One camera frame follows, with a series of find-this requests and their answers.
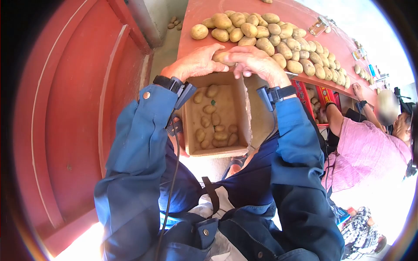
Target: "right hand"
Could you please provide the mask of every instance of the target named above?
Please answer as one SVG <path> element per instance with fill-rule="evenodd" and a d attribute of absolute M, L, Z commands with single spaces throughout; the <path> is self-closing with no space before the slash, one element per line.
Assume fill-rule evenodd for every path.
<path fill-rule="evenodd" d="M 241 73 L 245 77 L 250 77 L 252 73 L 267 81 L 270 88 L 291 85 L 285 71 L 269 57 L 265 51 L 259 50 L 255 46 L 236 46 L 228 51 L 225 61 L 237 63 L 234 69 L 234 76 L 239 79 Z"/>
<path fill-rule="evenodd" d="M 359 101 L 363 101 L 363 87 L 358 83 L 353 83 L 351 86 L 353 87 L 354 95 L 359 99 Z"/>

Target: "hand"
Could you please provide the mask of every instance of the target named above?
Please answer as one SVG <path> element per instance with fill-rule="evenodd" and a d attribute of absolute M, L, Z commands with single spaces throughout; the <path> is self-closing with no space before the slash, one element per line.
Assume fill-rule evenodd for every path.
<path fill-rule="evenodd" d="M 161 71 L 161 75 L 171 78 L 176 77 L 184 82 L 189 77 L 204 76 L 214 71 L 229 71 L 229 67 L 212 61 L 212 56 L 217 50 L 223 50 L 225 46 L 218 43 L 203 46 L 194 50 L 188 56 L 177 60 Z"/>
<path fill-rule="evenodd" d="M 359 101 L 363 101 L 363 87 L 358 83 L 353 83 L 351 86 L 353 87 L 354 95 L 359 99 Z"/>
<path fill-rule="evenodd" d="M 235 62 L 237 66 L 234 70 L 236 79 L 240 78 L 241 73 L 245 77 L 250 77 L 252 73 L 267 81 L 270 88 L 276 86 L 289 86 L 290 80 L 285 71 L 269 57 L 266 52 L 259 50 L 255 46 L 236 46 L 231 48 L 229 54 L 225 56 L 225 61 Z"/>

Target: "pile of potatoes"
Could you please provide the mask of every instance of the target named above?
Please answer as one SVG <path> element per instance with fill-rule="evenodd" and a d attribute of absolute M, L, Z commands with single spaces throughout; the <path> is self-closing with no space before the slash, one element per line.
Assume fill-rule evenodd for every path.
<path fill-rule="evenodd" d="M 271 56 L 281 68 L 292 73 L 305 72 L 308 76 L 333 81 L 346 89 L 350 87 L 350 78 L 341 68 L 339 61 L 327 47 L 318 41 L 304 39 L 306 31 L 296 25 L 280 21 L 278 15 L 266 13 L 237 13 L 225 11 L 192 27 L 190 35 L 201 40 L 213 29 L 213 38 L 238 43 L 238 46 L 256 46 Z M 214 61 L 234 66 L 223 61 L 224 54 L 215 55 Z"/>
<path fill-rule="evenodd" d="M 315 119 L 316 124 L 328 123 L 326 115 L 319 112 L 321 109 L 321 103 L 319 102 L 318 98 L 315 97 L 315 91 L 313 89 L 306 88 L 306 92 L 308 93 L 309 100 L 311 101 L 313 118 Z"/>
<path fill-rule="evenodd" d="M 177 26 L 177 30 L 181 30 L 183 28 L 183 25 L 181 24 L 180 20 L 177 20 L 176 16 L 173 16 L 170 19 L 170 23 L 168 24 L 167 28 L 168 29 L 173 29 L 175 26 Z"/>
<path fill-rule="evenodd" d="M 219 92 L 219 87 L 217 85 L 211 85 L 206 90 L 206 97 L 214 98 Z M 193 97 L 193 101 L 196 104 L 200 104 L 203 100 L 203 92 L 198 91 Z M 226 130 L 225 125 L 221 125 L 221 117 L 216 112 L 215 105 L 206 105 L 203 107 L 203 112 L 207 116 L 202 116 L 200 119 L 201 126 L 206 129 L 206 131 L 212 131 L 207 129 L 213 127 L 214 134 L 212 139 L 212 145 L 216 148 L 229 147 L 234 145 L 238 141 L 238 128 L 236 125 L 232 124 Z M 204 129 L 197 129 L 195 136 L 196 140 L 200 143 L 202 149 L 207 149 L 209 147 L 209 140 L 205 140 L 206 132 Z"/>

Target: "blue sleeve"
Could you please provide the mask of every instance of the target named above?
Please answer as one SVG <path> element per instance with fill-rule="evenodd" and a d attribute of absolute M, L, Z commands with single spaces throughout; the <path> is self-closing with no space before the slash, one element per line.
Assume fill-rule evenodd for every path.
<path fill-rule="evenodd" d="M 149 92 L 148 99 L 143 94 Z M 106 177 L 94 203 L 104 226 L 103 260 L 133 260 L 155 242 L 160 228 L 160 177 L 166 169 L 165 126 L 177 95 L 158 85 L 140 91 L 119 115 Z"/>
<path fill-rule="evenodd" d="M 320 260 L 340 260 L 344 240 L 321 185 L 324 154 L 298 98 L 276 103 L 278 146 L 271 186 L 283 233 L 292 248 L 314 252 Z"/>

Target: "dark blue pants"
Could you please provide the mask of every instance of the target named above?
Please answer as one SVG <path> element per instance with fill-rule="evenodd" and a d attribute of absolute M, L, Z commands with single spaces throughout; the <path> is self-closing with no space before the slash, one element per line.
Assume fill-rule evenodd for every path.
<path fill-rule="evenodd" d="M 325 151 L 325 141 L 319 133 L 315 120 L 305 107 L 304 109 L 315 127 L 321 149 Z M 258 153 L 254 155 L 250 163 L 243 170 L 225 180 L 213 184 L 215 189 L 223 186 L 228 191 L 229 201 L 234 207 L 267 205 L 274 201 L 270 189 L 270 175 L 272 156 L 276 151 L 278 137 L 279 133 L 276 132 L 261 144 Z M 161 177 L 160 198 L 158 200 L 160 210 L 164 212 L 167 209 L 168 194 L 177 162 L 173 144 L 169 139 L 167 140 L 166 153 L 167 166 L 166 171 Z M 190 170 L 180 162 L 174 183 L 169 213 L 191 210 L 198 205 L 200 196 L 204 194 L 206 194 L 206 189 L 201 187 Z"/>

